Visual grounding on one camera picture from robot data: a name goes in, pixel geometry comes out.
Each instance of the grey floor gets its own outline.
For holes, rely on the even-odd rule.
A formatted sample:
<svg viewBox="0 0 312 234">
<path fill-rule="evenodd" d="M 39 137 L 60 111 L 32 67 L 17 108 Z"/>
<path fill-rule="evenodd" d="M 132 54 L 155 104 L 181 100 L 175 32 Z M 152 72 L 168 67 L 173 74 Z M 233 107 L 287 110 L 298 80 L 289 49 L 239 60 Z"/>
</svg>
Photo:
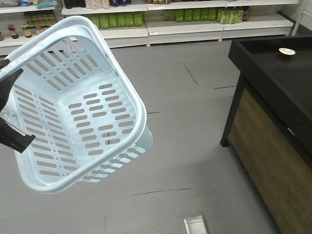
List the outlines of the grey floor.
<svg viewBox="0 0 312 234">
<path fill-rule="evenodd" d="M 146 105 L 152 149 L 99 184 L 45 195 L 0 146 L 2 234 L 276 234 L 230 148 L 219 144 L 239 71 L 230 41 L 113 49 Z"/>
</svg>

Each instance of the green bottle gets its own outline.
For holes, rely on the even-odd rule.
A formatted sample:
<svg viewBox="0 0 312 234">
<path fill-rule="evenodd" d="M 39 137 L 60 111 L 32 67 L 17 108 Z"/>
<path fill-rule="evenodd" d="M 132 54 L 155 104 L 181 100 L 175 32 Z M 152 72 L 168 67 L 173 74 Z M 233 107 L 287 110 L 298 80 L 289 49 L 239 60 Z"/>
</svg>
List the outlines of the green bottle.
<svg viewBox="0 0 312 234">
<path fill-rule="evenodd" d="M 126 26 L 126 16 L 124 13 L 117 14 L 117 25 L 118 27 L 125 27 Z"/>
<path fill-rule="evenodd" d="M 99 24 L 101 28 L 109 28 L 109 20 L 107 14 L 101 14 L 99 16 Z"/>
<path fill-rule="evenodd" d="M 201 13 L 200 8 L 195 8 L 193 10 L 193 21 L 199 21 L 200 20 L 200 13 Z"/>
<path fill-rule="evenodd" d="M 230 24 L 236 23 L 237 15 L 238 15 L 238 10 L 237 10 L 236 6 L 233 8 L 230 8 L 230 17 L 229 17 L 229 23 Z"/>
<path fill-rule="evenodd" d="M 184 20 L 184 9 L 176 9 L 175 10 L 175 21 L 183 22 Z"/>
<path fill-rule="evenodd" d="M 193 9 L 185 9 L 184 10 L 184 21 L 190 22 L 193 19 Z"/>
<path fill-rule="evenodd" d="M 208 8 L 202 8 L 201 9 L 201 13 L 200 13 L 200 20 L 201 21 L 205 21 L 208 19 L 208 11 L 209 11 Z"/>
<path fill-rule="evenodd" d="M 118 24 L 117 24 L 116 14 L 114 14 L 114 13 L 109 14 L 108 21 L 109 21 L 109 27 L 110 28 L 117 28 Z"/>
<path fill-rule="evenodd" d="M 126 12 L 126 26 L 133 27 L 135 25 L 135 17 L 132 12 Z"/>
<path fill-rule="evenodd" d="M 135 12 L 135 26 L 140 27 L 143 25 L 143 13 L 142 12 Z"/>
<path fill-rule="evenodd" d="M 92 23 L 95 24 L 95 26 L 96 26 L 97 28 L 100 28 L 100 27 L 101 27 L 101 26 L 100 26 L 100 23 L 99 23 L 98 14 L 90 15 L 90 18 L 89 18 L 89 19 L 92 21 Z"/>
<path fill-rule="evenodd" d="M 217 9 L 216 21 L 218 21 L 218 22 L 220 22 L 220 20 L 221 20 L 222 10 L 223 10 L 223 8 L 218 8 L 218 9 Z"/>
<path fill-rule="evenodd" d="M 172 11 L 171 10 L 164 10 L 164 21 L 171 20 Z"/>
<path fill-rule="evenodd" d="M 243 7 L 239 6 L 237 10 L 238 10 L 238 14 L 236 18 L 236 23 L 241 23 L 243 21 L 243 16 L 244 16 Z"/>
<path fill-rule="evenodd" d="M 175 10 L 170 10 L 171 11 L 171 20 L 175 21 L 176 20 L 176 11 Z"/>
<path fill-rule="evenodd" d="M 230 19 L 230 11 L 227 7 L 223 8 L 223 10 L 221 11 L 221 18 L 220 18 L 220 22 L 221 24 L 227 24 L 229 23 L 229 19 Z"/>
<path fill-rule="evenodd" d="M 218 10 L 221 11 L 222 9 L 218 9 L 216 7 L 209 8 L 209 10 L 208 10 L 208 20 L 215 21 Z"/>
</svg>

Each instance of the white wall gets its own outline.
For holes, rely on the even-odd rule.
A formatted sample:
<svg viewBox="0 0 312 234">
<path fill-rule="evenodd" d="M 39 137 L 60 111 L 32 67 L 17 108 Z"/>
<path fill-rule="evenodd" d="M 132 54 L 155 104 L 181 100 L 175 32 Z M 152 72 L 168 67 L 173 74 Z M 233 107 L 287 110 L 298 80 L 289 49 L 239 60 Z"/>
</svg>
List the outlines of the white wall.
<svg viewBox="0 0 312 234">
<path fill-rule="evenodd" d="M 312 16 L 312 0 L 299 0 L 299 4 L 297 5 L 284 5 L 281 11 L 293 20 L 297 20 L 302 11 L 305 11 Z M 312 30 L 312 17 L 303 14 L 300 24 Z"/>
</svg>

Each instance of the basket handle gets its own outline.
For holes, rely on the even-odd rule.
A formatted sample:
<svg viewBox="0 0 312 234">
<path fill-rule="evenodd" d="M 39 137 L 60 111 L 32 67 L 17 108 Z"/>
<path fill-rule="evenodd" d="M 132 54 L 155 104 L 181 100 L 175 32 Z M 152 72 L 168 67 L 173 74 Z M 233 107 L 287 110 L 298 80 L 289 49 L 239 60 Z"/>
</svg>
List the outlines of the basket handle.
<svg viewBox="0 0 312 234">
<path fill-rule="evenodd" d="M 68 27 L 59 29 L 58 31 L 43 38 L 36 45 L 28 50 L 24 50 L 25 53 L 20 55 L 17 59 L 12 60 L 8 65 L 0 70 L 0 82 L 5 80 L 8 76 L 15 73 L 22 66 L 26 65 L 32 58 L 36 57 L 44 50 L 49 48 L 54 43 L 68 37 L 82 37 L 90 41 L 94 41 L 94 38 L 88 30 L 82 27 Z"/>
</svg>

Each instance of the wooden panel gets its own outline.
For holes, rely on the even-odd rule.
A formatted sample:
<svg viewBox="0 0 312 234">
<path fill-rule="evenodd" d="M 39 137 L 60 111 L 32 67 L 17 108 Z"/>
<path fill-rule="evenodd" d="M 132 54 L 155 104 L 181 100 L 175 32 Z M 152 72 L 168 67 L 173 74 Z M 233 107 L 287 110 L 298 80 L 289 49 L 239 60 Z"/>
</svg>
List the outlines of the wooden panel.
<svg viewBox="0 0 312 234">
<path fill-rule="evenodd" d="M 229 140 L 281 232 L 312 233 L 312 171 L 246 89 Z"/>
</svg>

